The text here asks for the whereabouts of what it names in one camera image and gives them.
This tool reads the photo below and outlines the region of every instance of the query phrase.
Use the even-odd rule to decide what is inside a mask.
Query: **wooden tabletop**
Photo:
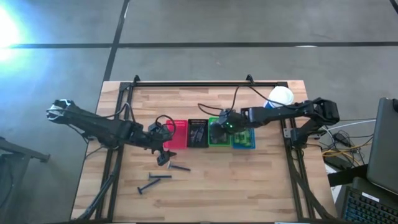
[[[97,113],[114,113],[120,82],[104,82]],[[288,81],[295,101],[307,99],[304,82]],[[144,128],[161,114],[173,119],[209,118],[198,103],[230,108],[236,87],[144,87],[135,88],[132,107],[136,121]],[[271,87],[256,88],[268,96]],[[236,109],[262,106],[264,100],[248,88],[238,91]],[[296,119],[298,127],[306,118]],[[125,146],[114,222],[272,222],[296,221],[296,212],[287,168],[280,123],[271,122],[255,129],[256,149],[209,147],[177,151],[176,165],[191,172],[159,167],[157,155],[139,147]],[[98,148],[90,142],[87,153]],[[72,218],[91,203],[101,185],[106,150],[92,154],[84,163]],[[305,165],[310,188],[319,202],[336,215],[318,147],[305,149]],[[170,174],[139,195],[138,186],[148,183],[148,173]],[[303,193],[300,192],[306,210]]]

